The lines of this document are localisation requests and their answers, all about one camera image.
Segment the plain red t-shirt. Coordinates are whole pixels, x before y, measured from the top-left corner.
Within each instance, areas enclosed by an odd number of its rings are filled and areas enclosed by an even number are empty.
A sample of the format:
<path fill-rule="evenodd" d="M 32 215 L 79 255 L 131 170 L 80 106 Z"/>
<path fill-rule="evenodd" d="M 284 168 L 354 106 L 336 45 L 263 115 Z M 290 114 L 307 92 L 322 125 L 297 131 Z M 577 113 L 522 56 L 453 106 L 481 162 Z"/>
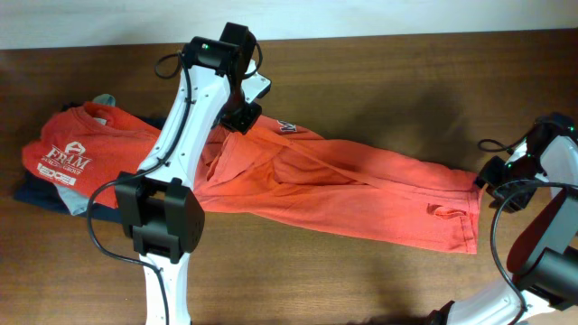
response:
<path fill-rule="evenodd" d="M 245 135 L 216 128 L 194 193 L 209 212 L 444 253 L 475 254 L 475 174 L 260 117 Z"/>

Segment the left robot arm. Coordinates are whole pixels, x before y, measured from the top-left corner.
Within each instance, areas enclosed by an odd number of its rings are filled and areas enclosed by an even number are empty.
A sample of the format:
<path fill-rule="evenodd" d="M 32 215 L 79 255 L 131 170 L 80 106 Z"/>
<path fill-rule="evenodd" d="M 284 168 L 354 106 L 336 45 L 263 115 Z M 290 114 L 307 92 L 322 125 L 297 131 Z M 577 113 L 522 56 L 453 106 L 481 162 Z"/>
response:
<path fill-rule="evenodd" d="M 227 23 L 217 40 L 195 37 L 177 54 L 180 83 L 162 131 L 134 174 L 122 172 L 115 194 L 125 235 L 144 268 L 146 321 L 189 324 L 188 266 L 205 214 L 193 194 L 210 131 L 246 134 L 271 88 L 248 27 Z"/>

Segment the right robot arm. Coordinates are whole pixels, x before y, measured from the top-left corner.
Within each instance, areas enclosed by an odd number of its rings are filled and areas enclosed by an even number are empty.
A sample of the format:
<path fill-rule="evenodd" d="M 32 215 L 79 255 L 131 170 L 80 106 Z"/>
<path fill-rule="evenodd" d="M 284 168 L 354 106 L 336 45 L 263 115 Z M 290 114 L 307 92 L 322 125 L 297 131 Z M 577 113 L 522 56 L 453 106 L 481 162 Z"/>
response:
<path fill-rule="evenodd" d="M 489 245 L 501 275 L 462 301 L 450 301 L 427 325 L 519 324 L 577 303 L 577 127 L 569 116 L 540 116 L 516 142 L 494 143 L 476 179 L 493 198 Z M 500 261 L 497 233 L 503 213 L 525 209 L 539 189 L 551 199 Z"/>

